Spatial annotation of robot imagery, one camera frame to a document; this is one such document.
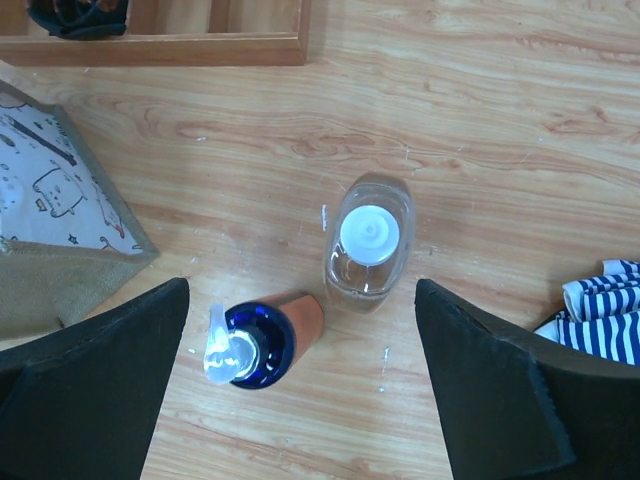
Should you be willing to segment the blue striped cloth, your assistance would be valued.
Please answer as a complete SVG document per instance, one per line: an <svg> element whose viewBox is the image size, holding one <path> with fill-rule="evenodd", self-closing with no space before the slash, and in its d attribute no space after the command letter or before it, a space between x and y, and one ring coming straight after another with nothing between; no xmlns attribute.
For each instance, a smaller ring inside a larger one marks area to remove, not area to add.
<svg viewBox="0 0 640 480"><path fill-rule="evenodd" d="M600 275L563 285L564 307L535 333L564 347L639 364L639 263L603 262Z"/></svg>

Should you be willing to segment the blue spray bottle orange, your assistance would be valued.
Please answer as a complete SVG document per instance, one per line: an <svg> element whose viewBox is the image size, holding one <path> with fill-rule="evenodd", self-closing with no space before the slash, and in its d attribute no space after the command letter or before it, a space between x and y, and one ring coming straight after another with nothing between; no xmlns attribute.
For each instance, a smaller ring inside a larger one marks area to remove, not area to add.
<svg viewBox="0 0 640 480"><path fill-rule="evenodd" d="M320 338L324 312L294 290L237 304L213 304L203 358L208 380L260 390L281 380Z"/></svg>

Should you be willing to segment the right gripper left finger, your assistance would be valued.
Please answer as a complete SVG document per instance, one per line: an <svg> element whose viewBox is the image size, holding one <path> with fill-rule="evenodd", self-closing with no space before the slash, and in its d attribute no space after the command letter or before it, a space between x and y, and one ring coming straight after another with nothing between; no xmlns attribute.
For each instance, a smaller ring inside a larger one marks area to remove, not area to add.
<svg viewBox="0 0 640 480"><path fill-rule="evenodd" d="M2 351L2 478L140 478L189 304L174 278Z"/></svg>

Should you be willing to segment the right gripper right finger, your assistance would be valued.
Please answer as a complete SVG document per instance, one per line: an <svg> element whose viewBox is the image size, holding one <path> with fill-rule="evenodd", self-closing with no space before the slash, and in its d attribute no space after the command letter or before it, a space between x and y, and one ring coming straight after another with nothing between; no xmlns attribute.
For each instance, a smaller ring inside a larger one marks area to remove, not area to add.
<svg viewBox="0 0 640 480"><path fill-rule="evenodd" d="M635 479L639 371L553 343L429 279L415 315L457 479Z"/></svg>

